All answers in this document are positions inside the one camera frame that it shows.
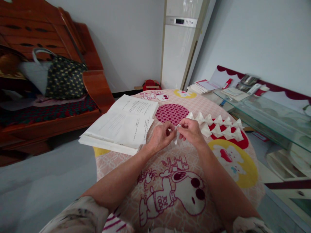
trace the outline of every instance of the stainless steel bowl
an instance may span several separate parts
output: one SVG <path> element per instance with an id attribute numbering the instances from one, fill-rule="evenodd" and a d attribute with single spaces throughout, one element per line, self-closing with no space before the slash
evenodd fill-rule
<path id="1" fill-rule="evenodd" d="M 236 89 L 240 90 L 240 91 L 244 91 L 244 92 L 248 92 L 249 89 L 251 89 L 252 86 L 243 84 L 241 82 L 238 82 L 238 84 L 236 85 Z"/>
<path id="2" fill-rule="evenodd" d="M 252 74 L 245 74 L 244 77 L 241 79 L 241 83 L 252 86 L 259 81 L 260 77 L 252 75 Z"/>

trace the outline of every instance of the glass table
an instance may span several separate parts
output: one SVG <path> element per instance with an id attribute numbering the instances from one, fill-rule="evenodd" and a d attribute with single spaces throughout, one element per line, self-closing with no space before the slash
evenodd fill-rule
<path id="1" fill-rule="evenodd" d="M 241 118 L 246 124 L 288 149 L 295 143 L 311 152 L 311 117 L 278 104 L 263 96 L 249 96 L 242 101 L 230 99 L 215 90 L 214 93 L 234 108 L 230 114 Z"/>

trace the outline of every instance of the pink tablecloth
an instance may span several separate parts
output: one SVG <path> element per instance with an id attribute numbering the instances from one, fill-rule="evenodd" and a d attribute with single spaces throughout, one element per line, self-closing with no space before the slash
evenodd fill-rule
<path id="1" fill-rule="evenodd" d="M 230 116 L 196 93 L 162 90 L 145 91 L 134 96 L 157 101 L 160 105 L 147 141 L 154 126 L 161 124 L 159 120 L 170 119 L 176 125 L 188 111 L 194 117 L 199 111 L 204 117 L 209 113 L 212 118 L 221 115 L 226 119 Z M 234 139 L 227 141 L 224 137 L 204 138 L 246 197 L 257 207 L 264 196 L 264 187 L 259 180 L 254 149 L 245 133 L 242 134 L 244 140 L 240 142 Z M 98 180 L 130 157 L 112 151 L 97 156 Z M 147 163 L 137 178 L 137 185 L 108 218 L 104 231 L 131 232 L 135 229 L 147 232 L 152 225 L 179 231 L 184 229 L 185 232 L 218 232 L 223 228 L 204 180 L 197 152 L 187 141 L 178 140 L 177 146 L 171 143 Z"/>

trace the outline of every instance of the white wall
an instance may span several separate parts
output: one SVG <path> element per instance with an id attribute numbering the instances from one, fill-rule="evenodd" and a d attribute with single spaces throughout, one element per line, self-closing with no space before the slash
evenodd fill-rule
<path id="1" fill-rule="evenodd" d="M 191 82 L 217 65 L 311 96 L 311 1 L 217 0 Z"/>
<path id="2" fill-rule="evenodd" d="M 160 81 L 164 0 L 46 0 L 85 23 L 111 91 Z"/>

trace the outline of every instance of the white folded paper triangle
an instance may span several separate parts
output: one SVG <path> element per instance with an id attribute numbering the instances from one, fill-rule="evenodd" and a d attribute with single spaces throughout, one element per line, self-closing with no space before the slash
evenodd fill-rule
<path id="1" fill-rule="evenodd" d="M 201 112 L 198 113 L 197 117 L 195 118 L 195 120 L 200 124 L 202 124 L 204 122 L 204 117 L 202 115 Z"/>
<path id="2" fill-rule="evenodd" d="M 212 132 L 207 124 L 204 124 L 203 128 L 201 129 L 201 133 L 207 138 L 212 135 Z"/>
<path id="3" fill-rule="evenodd" d="M 178 139 L 179 139 L 179 135 L 180 135 L 180 133 L 177 131 L 176 137 L 174 138 L 174 143 L 175 143 L 175 145 L 177 145 L 177 141 L 178 141 Z"/>
<path id="4" fill-rule="evenodd" d="M 234 138 L 231 133 L 231 126 L 228 126 L 224 131 L 222 131 L 222 134 L 227 140 Z"/>
<path id="5" fill-rule="evenodd" d="M 221 132 L 220 126 L 219 124 L 216 124 L 215 128 L 213 128 L 211 130 L 211 132 L 213 133 L 213 135 L 217 138 L 220 138 L 223 134 Z"/>
<path id="6" fill-rule="evenodd" d="M 223 124 L 223 119 L 221 118 L 221 115 L 219 115 L 215 120 L 214 124 Z"/>
<path id="7" fill-rule="evenodd" d="M 191 120 L 194 120 L 192 112 L 189 112 L 189 114 L 186 116 L 186 118 L 189 118 Z"/>
<path id="8" fill-rule="evenodd" d="M 232 127 L 244 129 L 240 118 L 235 123 L 232 124 Z"/>
<path id="9" fill-rule="evenodd" d="M 242 141 L 244 138 L 243 138 L 243 135 L 241 133 L 241 130 L 240 128 L 237 128 L 234 133 L 232 134 L 232 136 L 234 137 L 235 140 L 237 141 Z"/>
<path id="10" fill-rule="evenodd" d="M 224 121 L 224 123 L 223 123 L 224 125 L 232 125 L 232 121 L 231 121 L 231 119 L 230 119 L 230 117 L 227 117 L 227 119 Z"/>
<path id="11" fill-rule="evenodd" d="M 212 116 L 209 114 L 207 117 L 204 119 L 205 123 L 207 123 L 209 126 L 211 126 L 214 122 L 212 119 Z"/>

